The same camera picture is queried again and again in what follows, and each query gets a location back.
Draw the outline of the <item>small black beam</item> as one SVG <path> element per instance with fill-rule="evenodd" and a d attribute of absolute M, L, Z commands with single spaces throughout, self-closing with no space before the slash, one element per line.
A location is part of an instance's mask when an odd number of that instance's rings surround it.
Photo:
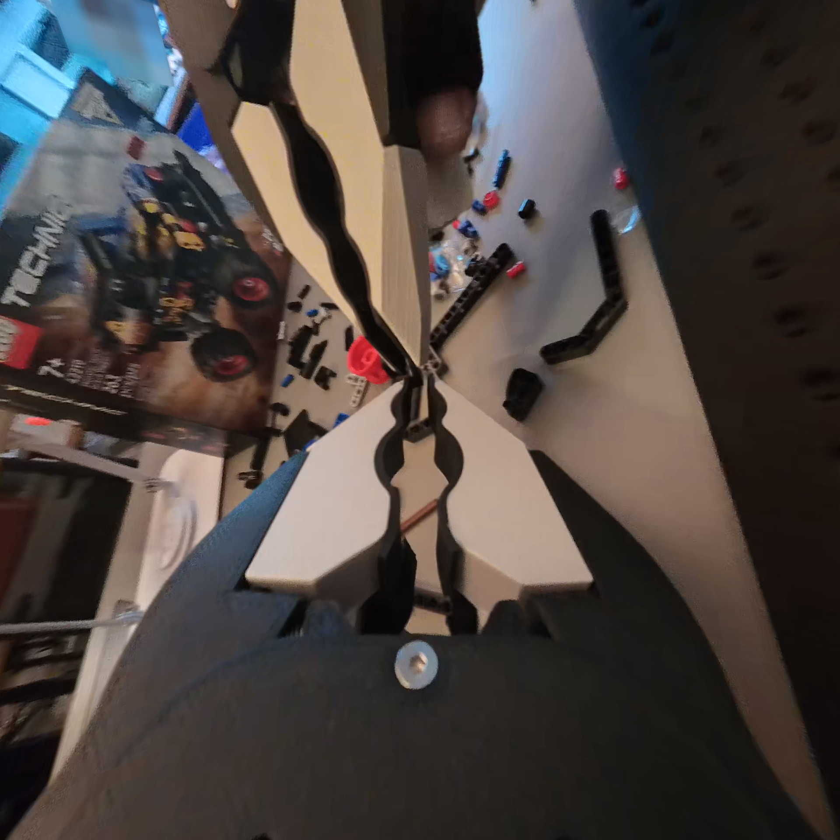
<path fill-rule="evenodd" d="M 410 444 L 418 444 L 434 431 L 432 421 L 429 419 L 427 385 L 417 384 L 412 387 L 409 394 L 403 440 Z"/>

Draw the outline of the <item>white side table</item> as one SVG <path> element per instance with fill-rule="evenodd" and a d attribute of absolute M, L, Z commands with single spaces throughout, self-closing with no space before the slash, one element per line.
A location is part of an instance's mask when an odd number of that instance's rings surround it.
<path fill-rule="evenodd" d="M 157 444 L 140 447 L 139 468 L 163 480 L 148 490 L 133 485 L 70 698 L 54 779 L 88 728 L 113 670 L 138 625 L 111 624 L 127 613 L 144 613 L 218 520 L 224 461 Z"/>

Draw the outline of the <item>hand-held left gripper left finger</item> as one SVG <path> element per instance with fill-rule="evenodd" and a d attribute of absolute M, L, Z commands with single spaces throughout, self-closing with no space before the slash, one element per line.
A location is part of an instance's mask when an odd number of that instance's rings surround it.
<path fill-rule="evenodd" d="M 250 585 L 352 613 L 363 634 L 400 634 L 417 562 L 404 547 L 393 478 L 414 385 L 399 381 L 303 454 L 246 570 Z"/>

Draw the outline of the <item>long black angled beam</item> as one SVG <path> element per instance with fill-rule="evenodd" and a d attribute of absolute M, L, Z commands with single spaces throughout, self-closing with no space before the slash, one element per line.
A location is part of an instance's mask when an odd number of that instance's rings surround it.
<path fill-rule="evenodd" d="M 542 362 L 558 365 L 575 361 L 595 352 L 607 334 L 627 311 L 623 274 L 618 264 L 615 235 L 608 212 L 598 209 L 590 217 L 590 228 L 604 298 L 581 331 L 565 339 L 544 344 L 539 349 Z"/>

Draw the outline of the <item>clear plastic bag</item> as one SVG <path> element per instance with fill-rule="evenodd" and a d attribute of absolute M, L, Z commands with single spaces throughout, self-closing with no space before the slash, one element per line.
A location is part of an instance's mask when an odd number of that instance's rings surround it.
<path fill-rule="evenodd" d="M 486 256 L 477 238 L 455 236 L 430 244 L 428 271 L 434 302 L 448 301 L 464 291 L 485 262 Z"/>

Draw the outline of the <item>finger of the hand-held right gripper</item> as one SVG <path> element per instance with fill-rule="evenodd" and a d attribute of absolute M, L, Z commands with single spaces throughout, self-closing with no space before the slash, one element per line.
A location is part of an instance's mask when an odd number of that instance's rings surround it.
<path fill-rule="evenodd" d="M 230 131 L 269 219 L 285 245 L 372 344 L 395 377 L 411 374 L 407 352 L 375 309 L 370 274 L 351 236 L 333 159 L 298 108 L 242 101 Z"/>
<path fill-rule="evenodd" d="M 295 2 L 290 84 L 337 176 L 374 326 L 395 360 L 427 360 L 427 167 L 400 68 L 400 2 Z"/>

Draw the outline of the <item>toy set box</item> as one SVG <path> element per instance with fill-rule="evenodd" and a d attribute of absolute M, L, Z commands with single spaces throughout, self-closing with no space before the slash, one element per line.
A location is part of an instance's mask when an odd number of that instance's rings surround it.
<path fill-rule="evenodd" d="M 1 246 L 2 408 L 215 457 L 266 425 L 288 258 L 228 173 L 93 71 Z"/>

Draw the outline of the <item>dark perforated panel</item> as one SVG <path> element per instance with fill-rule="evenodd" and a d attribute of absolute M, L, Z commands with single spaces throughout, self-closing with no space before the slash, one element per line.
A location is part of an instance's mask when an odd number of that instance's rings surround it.
<path fill-rule="evenodd" d="M 838 815 L 839 2 L 576 2 Z"/>

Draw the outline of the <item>long black straight beam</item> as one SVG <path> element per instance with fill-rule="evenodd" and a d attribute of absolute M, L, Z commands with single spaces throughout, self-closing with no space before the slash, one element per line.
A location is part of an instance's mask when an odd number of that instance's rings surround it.
<path fill-rule="evenodd" d="M 512 248 L 508 243 L 502 242 L 489 257 L 471 260 L 471 268 L 467 271 L 469 283 L 430 332 L 431 351 L 440 354 L 448 339 L 467 318 L 496 279 L 508 268 L 513 257 Z"/>

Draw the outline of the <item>red wheel rim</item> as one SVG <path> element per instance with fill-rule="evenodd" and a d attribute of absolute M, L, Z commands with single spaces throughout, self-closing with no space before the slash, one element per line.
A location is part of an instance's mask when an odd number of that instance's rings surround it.
<path fill-rule="evenodd" d="M 350 374 L 361 377 L 373 385 L 384 385 L 391 381 L 382 357 L 371 342 L 362 335 L 350 345 L 346 364 Z"/>

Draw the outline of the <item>black wedge panel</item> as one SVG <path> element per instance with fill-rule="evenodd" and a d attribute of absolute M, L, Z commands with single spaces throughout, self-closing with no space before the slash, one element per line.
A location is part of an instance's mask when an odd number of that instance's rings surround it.
<path fill-rule="evenodd" d="M 305 451 L 313 442 L 320 440 L 329 430 L 312 421 L 306 409 L 294 416 L 283 432 L 282 438 L 290 458 Z"/>

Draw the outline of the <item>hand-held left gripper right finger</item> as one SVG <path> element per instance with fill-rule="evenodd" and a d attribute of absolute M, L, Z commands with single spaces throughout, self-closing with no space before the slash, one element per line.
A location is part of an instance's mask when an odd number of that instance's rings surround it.
<path fill-rule="evenodd" d="M 527 446 L 441 381 L 427 383 L 437 574 L 451 634 L 477 634 L 503 602 L 588 590 L 594 577 Z"/>

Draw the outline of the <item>black connector block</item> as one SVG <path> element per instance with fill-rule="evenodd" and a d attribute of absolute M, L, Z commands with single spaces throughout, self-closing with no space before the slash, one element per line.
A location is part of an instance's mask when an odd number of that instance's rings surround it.
<path fill-rule="evenodd" d="M 523 424 L 529 418 L 543 388 L 543 380 L 538 374 L 517 367 L 507 380 L 502 407 L 510 418 Z"/>

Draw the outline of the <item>person's right hand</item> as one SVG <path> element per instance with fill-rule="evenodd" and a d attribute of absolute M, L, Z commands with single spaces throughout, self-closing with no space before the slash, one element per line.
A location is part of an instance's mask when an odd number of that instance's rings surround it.
<path fill-rule="evenodd" d="M 429 161 L 460 155 L 472 132 L 477 94 L 467 87 L 425 97 L 416 106 L 419 147 Z"/>

